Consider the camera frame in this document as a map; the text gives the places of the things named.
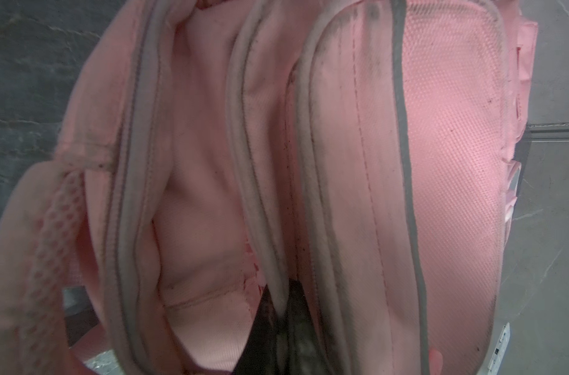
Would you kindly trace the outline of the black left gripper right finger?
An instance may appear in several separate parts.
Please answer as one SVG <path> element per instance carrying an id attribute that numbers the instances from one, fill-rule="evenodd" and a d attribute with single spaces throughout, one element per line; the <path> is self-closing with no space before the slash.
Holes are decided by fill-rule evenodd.
<path id="1" fill-rule="evenodd" d="M 287 301 L 287 366 L 290 375 L 327 375 L 331 367 L 325 357 L 309 306 L 299 281 L 290 280 Z"/>

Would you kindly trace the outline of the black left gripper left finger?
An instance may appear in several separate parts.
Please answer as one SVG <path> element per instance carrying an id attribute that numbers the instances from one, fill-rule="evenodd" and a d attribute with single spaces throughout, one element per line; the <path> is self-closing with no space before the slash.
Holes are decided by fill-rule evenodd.
<path id="1" fill-rule="evenodd" d="M 279 320 L 266 287 L 248 336 L 247 343 L 232 372 L 233 375 L 276 375 L 280 373 L 277 363 L 277 334 Z"/>

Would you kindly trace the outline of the pink school backpack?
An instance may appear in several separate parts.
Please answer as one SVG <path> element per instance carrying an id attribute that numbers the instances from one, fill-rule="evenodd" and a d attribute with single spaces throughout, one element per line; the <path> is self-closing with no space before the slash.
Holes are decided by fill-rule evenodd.
<path id="1" fill-rule="evenodd" d="M 538 26 L 517 1 L 129 1 L 0 220 L 0 374 L 232 374 L 299 281 L 331 374 L 476 374 Z"/>

